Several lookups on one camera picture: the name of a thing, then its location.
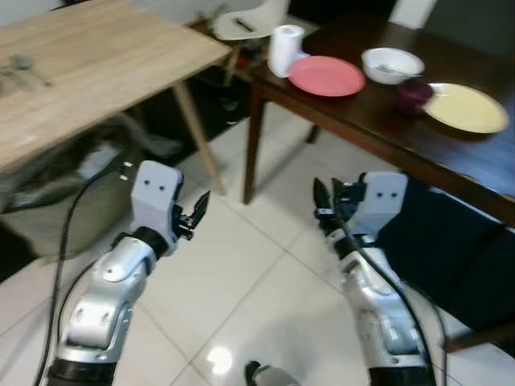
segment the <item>white chair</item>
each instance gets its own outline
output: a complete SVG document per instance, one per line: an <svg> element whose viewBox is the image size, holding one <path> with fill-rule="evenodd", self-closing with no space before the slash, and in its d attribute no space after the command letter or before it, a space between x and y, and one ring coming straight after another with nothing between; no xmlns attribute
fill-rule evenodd
<svg viewBox="0 0 515 386"><path fill-rule="evenodd" d="M238 10L221 15L213 23L220 40L247 40L270 36L286 16L290 0L265 0L252 10Z"/></svg>

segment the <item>yellow plate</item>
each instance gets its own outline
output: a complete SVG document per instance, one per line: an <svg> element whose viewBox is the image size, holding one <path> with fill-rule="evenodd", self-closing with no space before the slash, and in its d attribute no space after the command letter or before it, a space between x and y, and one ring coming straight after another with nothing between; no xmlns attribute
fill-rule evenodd
<svg viewBox="0 0 515 386"><path fill-rule="evenodd" d="M460 84L430 86L435 94L424 109L434 119L471 133L496 133L507 126L508 114L490 96Z"/></svg>

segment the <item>white bowl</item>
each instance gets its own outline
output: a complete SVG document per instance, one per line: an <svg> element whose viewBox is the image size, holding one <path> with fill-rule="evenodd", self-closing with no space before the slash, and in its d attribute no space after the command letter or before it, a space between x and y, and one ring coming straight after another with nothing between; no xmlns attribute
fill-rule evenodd
<svg viewBox="0 0 515 386"><path fill-rule="evenodd" d="M383 84L399 84L424 71L415 55L397 48L373 48L363 52L363 71L368 78Z"/></svg>

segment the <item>dark wood table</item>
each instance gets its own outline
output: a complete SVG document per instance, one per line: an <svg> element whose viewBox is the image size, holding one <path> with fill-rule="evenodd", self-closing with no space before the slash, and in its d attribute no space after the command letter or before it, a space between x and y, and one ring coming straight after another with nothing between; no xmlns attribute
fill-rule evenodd
<svg viewBox="0 0 515 386"><path fill-rule="evenodd" d="M423 75L429 82L464 84L487 93L507 110L508 127L499 133L478 135L452 129L428 116L403 116L394 107L395 87L371 80L354 96L314 96L288 79L277 78L262 64L254 72L252 85L244 203L253 195L263 107L266 101L273 101L515 226L513 63L363 13L345 14L303 43L309 54L335 56L358 67L361 52L371 47L413 52L424 61Z"/></svg>

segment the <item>black cable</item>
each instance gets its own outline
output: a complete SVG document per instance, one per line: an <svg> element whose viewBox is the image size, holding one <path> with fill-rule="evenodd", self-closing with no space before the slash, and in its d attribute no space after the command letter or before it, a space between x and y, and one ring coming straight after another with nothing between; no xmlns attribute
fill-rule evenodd
<svg viewBox="0 0 515 386"><path fill-rule="evenodd" d="M433 313L438 320L440 334L442 335L442 346L445 347L445 343L449 339L449 336L447 334L447 329L445 327L445 323L443 322L442 313L440 312L439 308L435 305L433 299L428 294L426 294L426 292L420 289L420 287L406 280L402 280L402 282L406 283L406 285L408 285L413 291L422 296L431 306L431 309L433 310ZM442 354L442 386L447 386L447 351L444 348Z"/></svg>
<svg viewBox="0 0 515 386"><path fill-rule="evenodd" d="M82 271L80 271L80 273L75 277L75 279L73 279L72 284L69 286L68 290L66 291L66 294L64 295L63 301L61 302L61 307L59 309L59 313L57 315L56 348L59 346L59 341L61 339L61 332L62 332L61 331L61 322L62 322L62 318L63 318L64 308L66 306L66 303L68 302L68 298L72 294L76 285L79 283L80 279L91 269L91 267L93 267L93 265L96 262L97 261L93 261L93 262L89 263L88 265L86 265L84 267L84 269L82 269Z"/></svg>
<svg viewBox="0 0 515 386"><path fill-rule="evenodd" d="M41 360L39 362L38 372L34 378L33 386L39 386L41 383L41 379L43 378L43 374L45 368L47 366L48 355L50 354L50 344L52 343L52 334L54 330L54 320L56 317L56 308L57 302L59 300L59 288L61 283L61 276L63 273L63 264L66 258L66 249L68 247L68 234L70 223L72 222L73 213L75 212L76 206L80 201L80 198L84 195L84 193L91 187L98 179L104 177L108 173L115 171L114 169L104 170L101 173L93 176L86 184L80 189L79 193L72 202L72 205L68 209L68 213L66 214L66 218L64 220L63 227L61 229L60 236L60 246L59 246L59 258L57 260L56 270L54 271L54 279L52 281L52 290L51 290L51 301L50 301L50 310L48 311L48 326L47 326L47 334L45 337L45 345L43 349L43 355L41 356Z"/></svg>
<svg viewBox="0 0 515 386"><path fill-rule="evenodd" d="M422 345L423 345L423 349L424 349L423 354L426 356L426 364L429 364L427 366L427 371L429 372L434 384L436 384L435 371L433 370L433 361L431 359L429 345L427 344L426 337L424 335L422 326L420 325L420 322L418 321L417 315L416 315L413 307L411 306L410 301L408 300L408 298L406 297L406 295L404 294L402 289L399 287L399 285L395 281L393 281L388 276L388 274L386 274L385 271L383 271L383 269L378 264L376 264L376 262L372 259L372 257L370 257L368 255L368 253L357 243L356 238L352 234L347 223L342 218L342 216L341 216L342 200L340 198L340 189L339 189L338 183L340 183L340 182L333 179L334 195L332 198L332 201L333 201L332 206L334 208L336 221L338 222L339 226L341 226L341 228L343 229L345 236L348 238L349 243L354 248L354 250L356 250L365 259L365 261L379 274L379 276L381 276L381 278L384 281L386 281L393 288L393 290L399 295L399 298L404 303L404 306L406 307L406 309L410 313L411 318L414 321L415 328L417 329L417 331L420 334L420 340L422 341Z"/></svg>

